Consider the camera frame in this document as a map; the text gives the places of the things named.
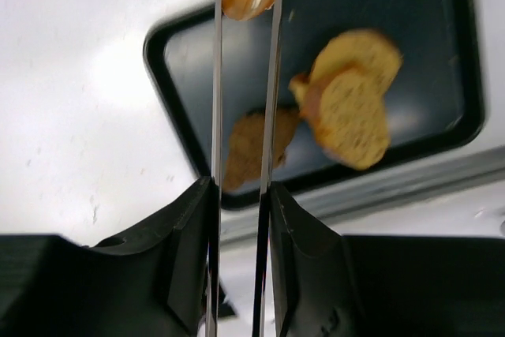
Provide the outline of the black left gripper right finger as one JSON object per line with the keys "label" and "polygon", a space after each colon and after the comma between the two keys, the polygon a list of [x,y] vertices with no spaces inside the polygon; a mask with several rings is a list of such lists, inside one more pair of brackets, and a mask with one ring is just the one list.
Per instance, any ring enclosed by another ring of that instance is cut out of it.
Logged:
{"label": "black left gripper right finger", "polygon": [[501,238],[340,235],[271,186],[280,336],[501,336]]}

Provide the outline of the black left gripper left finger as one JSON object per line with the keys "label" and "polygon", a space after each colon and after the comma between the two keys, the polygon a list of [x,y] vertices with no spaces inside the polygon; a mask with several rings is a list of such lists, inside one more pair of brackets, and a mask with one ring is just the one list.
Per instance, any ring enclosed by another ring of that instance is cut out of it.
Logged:
{"label": "black left gripper left finger", "polygon": [[4,336],[194,336],[215,319],[215,185],[94,246],[1,237]]}

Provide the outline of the silver metal tongs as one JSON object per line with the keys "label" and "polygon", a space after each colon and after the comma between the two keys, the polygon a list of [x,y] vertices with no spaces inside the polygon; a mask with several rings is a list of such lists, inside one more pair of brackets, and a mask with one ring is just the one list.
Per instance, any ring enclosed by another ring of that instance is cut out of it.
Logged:
{"label": "silver metal tongs", "polygon": [[[249,20],[268,8],[273,9],[273,15],[265,112],[244,116],[234,124],[229,139],[229,155],[227,160],[223,160],[223,14],[242,21]],[[278,155],[282,153],[274,142],[279,88],[282,0],[215,0],[214,13],[211,176],[215,186],[216,203],[221,201],[223,190],[237,189],[249,180],[259,179],[260,181],[252,335],[262,336],[265,321],[271,212],[269,189],[272,168]]]}

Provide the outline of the dark brown bread piece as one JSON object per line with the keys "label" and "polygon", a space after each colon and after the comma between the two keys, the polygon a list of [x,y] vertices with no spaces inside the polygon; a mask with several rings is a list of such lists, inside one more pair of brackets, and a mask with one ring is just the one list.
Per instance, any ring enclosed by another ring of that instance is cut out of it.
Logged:
{"label": "dark brown bread piece", "polygon": [[[277,109],[272,155],[273,168],[285,163],[286,149],[294,138],[300,120],[297,108]],[[235,122],[228,142],[229,154],[223,179],[224,191],[237,190],[246,182],[260,178],[264,122],[264,112],[248,114]]]}

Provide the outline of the large seeded bread slice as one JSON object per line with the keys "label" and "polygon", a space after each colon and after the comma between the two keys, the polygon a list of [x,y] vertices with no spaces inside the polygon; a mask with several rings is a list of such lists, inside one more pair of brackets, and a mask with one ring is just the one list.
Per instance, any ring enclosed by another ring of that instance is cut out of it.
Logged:
{"label": "large seeded bread slice", "polygon": [[383,158],[391,136],[383,98],[370,74],[354,65],[314,81],[298,74],[289,89],[325,155],[355,170]]}

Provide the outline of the black rectangular tray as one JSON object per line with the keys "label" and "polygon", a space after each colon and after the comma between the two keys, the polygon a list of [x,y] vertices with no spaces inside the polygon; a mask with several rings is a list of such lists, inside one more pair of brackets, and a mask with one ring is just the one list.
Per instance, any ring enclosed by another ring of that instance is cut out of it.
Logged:
{"label": "black rectangular tray", "polygon": [[[484,123],[473,0],[283,0],[279,105],[290,79],[327,42],[373,28],[400,49],[403,64],[385,103],[391,147],[383,171],[468,144]],[[144,59],[193,169],[210,173],[214,7],[156,26]]]}

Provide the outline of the aluminium rail at front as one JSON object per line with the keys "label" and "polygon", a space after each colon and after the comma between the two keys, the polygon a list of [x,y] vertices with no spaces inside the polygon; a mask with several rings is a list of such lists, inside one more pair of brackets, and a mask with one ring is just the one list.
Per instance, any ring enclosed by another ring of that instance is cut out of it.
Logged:
{"label": "aluminium rail at front", "polygon": [[504,149],[460,148],[295,200],[342,232],[497,236],[504,220]]}

